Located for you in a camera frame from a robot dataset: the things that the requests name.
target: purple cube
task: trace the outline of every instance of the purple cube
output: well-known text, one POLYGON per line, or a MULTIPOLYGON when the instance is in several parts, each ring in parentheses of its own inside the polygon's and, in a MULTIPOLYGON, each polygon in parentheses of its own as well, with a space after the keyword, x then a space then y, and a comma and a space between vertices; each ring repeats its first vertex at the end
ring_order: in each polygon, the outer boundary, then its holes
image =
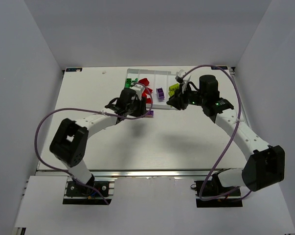
POLYGON ((149 111, 148 114, 145 117, 146 118, 152 118, 152 117, 154 117, 154 111, 153 110, 149 111))
POLYGON ((156 92, 157 92, 157 96, 158 96, 158 99, 165 99, 165 95, 163 93, 163 90, 162 88, 156 88, 156 92))

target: white enclosure wall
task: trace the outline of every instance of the white enclosure wall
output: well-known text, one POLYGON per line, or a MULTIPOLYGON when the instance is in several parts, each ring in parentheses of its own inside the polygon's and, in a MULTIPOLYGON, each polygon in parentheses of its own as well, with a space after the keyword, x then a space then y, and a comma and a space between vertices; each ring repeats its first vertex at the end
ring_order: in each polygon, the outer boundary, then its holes
POLYGON ((252 127, 285 149, 280 185, 295 226, 295 0, 271 2, 237 76, 252 127))
POLYGON ((70 66, 235 66, 271 0, 25 0, 70 66))
POLYGON ((0 235, 11 234, 35 172, 35 129, 54 107, 61 77, 24 1, 0 0, 0 235))

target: red object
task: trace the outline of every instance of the red object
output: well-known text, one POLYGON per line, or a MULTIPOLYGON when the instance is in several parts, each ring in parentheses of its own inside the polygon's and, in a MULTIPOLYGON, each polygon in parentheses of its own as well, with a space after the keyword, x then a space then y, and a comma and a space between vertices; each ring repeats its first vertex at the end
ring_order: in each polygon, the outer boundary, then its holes
POLYGON ((143 84, 143 85, 145 85, 145 86, 148 86, 149 81, 148 81, 147 78, 143 78, 143 79, 139 80, 138 83, 141 83, 141 84, 143 84))
POLYGON ((153 92, 153 90, 152 89, 150 89, 150 88, 147 88, 148 90, 149 90, 149 92, 150 93, 152 93, 153 92))

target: small toy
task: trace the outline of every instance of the small toy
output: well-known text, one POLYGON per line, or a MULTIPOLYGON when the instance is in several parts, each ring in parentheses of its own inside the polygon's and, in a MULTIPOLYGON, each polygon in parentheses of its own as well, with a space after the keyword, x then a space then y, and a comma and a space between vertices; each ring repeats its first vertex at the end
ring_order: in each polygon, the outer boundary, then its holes
POLYGON ((175 91, 169 91, 169 96, 171 97, 171 96, 173 96, 174 94, 175 94, 175 91))
POLYGON ((147 78, 143 78, 141 80, 139 80, 139 83, 145 85, 145 86, 148 86, 149 85, 149 81, 147 78))
POLYGON ((161 87, 156 88, 156 92, 157 92, 158 99, 165 99, 165 95, 164 95, 163 89, 161 87))
MULTIPOLYGON (((152 90, 152 89, 150 89, 150 88, 148 88, 148 87, 147 87, 147 89, 149 90, 149 92, 150 92, 150 93, 152 93, 152 92, 153 92, 153 90, 152 90)), ((149 93, 148 93, 147 89, 145 89, 145 90, 143 91, 143 93, 146 93, 146 94, 148 94, 148 95, 149 95, 149 93)))
POLYGON ((154 111, 153 110, 149 111, 145 117, 146 118, 153 118, 154 117, 154 111))
POLYGON ((130 79, 130 78, 127 78, 127 79, 126 79, 126 84, 124 85, 124 87, 125 87, 125 88, 130 88, 130 87, 133 86, 132 83, 134 83, 134 82, 137 82, 137 78, 136 78, 135 80, 132 80, 132 79, 130 79))
POLYGON ((172 85, 169 87, 169 91, 175 91, 175 90, 179 89, 179 86, 180 86, 179 83, 172 85))

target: white tabletop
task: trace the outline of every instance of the white tabletop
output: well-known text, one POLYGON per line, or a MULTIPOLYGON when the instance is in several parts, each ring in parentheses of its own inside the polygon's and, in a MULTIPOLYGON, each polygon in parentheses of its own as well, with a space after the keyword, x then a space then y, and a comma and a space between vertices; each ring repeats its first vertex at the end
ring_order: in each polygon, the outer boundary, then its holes
MULTIPOLYGON (((120 95, 127 69, 177 72, 183 67, 112 67, 83 68, 81 72, 65 72, 56 109, 75 107, 100 111, 120 95)), ((229 79, 218 70, 201 68, 192 72, 191 81, 199 85, 199 77, 215 75, 220 95, 237 108, 237 98, 229 79)), ((64 168, 49 151, 49 145, 65 118, 87 117, 89 113, 64 111, 52 119, 42 151, 50 165, 64 168)), ((103 130, 88 140, 84 161, 89 169, 209 169, 213 166, 229 136, 208 117, 201 107, 189 106, 185 111, 154 110, 154 118, 125 120, 103 130)), ((235 143, 229 148, 218 168, 244 167, 246 160, 235 143)), ((40 170, 49 169, 40 164, 40 170)))
POLYGON ((119 178, 109 206, 63 205, 66 181, 31 176, 15 227, 26 228, 25 235, 295 233, 279 184, 252 193, 240 208, 196 208, 190 178, 119 178))

